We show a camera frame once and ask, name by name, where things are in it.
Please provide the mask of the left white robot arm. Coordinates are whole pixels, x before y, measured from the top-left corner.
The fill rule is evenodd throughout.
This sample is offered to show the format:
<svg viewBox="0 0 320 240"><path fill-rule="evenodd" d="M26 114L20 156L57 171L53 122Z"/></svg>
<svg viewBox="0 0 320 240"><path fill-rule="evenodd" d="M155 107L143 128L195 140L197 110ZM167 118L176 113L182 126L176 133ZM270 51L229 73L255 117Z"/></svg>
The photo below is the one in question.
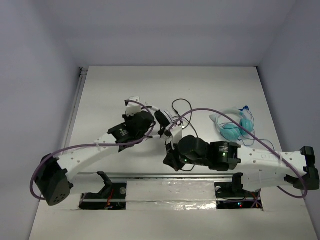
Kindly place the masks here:
<svg viewBox="0 0 320 240"><path fill-rule="evenodd" d="M94 163L141 143L151 133L155 118L147 111L122 116L124 122L89 144L58 150L42 158L31 182L49 206L64 201L74 187L73 178Z"/></svg>

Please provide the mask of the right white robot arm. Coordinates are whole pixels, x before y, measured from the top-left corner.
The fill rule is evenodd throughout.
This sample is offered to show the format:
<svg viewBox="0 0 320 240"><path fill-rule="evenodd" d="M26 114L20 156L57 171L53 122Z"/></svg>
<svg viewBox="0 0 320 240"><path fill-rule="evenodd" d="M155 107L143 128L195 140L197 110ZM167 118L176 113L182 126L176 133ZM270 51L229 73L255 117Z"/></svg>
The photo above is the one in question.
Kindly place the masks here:
<svg viewBox="0 0 320 240"><path fill-rule="evenodd" d="M185 165L233 172L231 192L238 197L262 188L292 185L295 189L319 190L320 177L312 147L294 152L250 148L234 142L204 140L188 135L166 145L163 163L175 171Z"/></svg>

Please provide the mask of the white black headphones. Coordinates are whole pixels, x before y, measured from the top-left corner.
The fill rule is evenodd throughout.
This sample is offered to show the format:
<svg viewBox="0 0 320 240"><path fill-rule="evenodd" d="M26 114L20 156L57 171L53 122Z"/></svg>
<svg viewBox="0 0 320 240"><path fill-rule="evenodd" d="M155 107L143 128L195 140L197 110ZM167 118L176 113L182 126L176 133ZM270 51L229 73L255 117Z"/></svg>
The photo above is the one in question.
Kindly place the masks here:
<svg viewBox="0 0 320 240"><path fill-rule="evenodd" d="M174 123L177 124L183 131L183 128L179 125L182 120L178 120L177 118L174 118L174 116L167 110L163 110L161 108L158 108L154 105L146 104L146 107L148 110L153 112L153 116L155 117L156 122L159 124L160 129L157 132L158 136L161 139L164 138L164 131L167 126Z"/></svg>

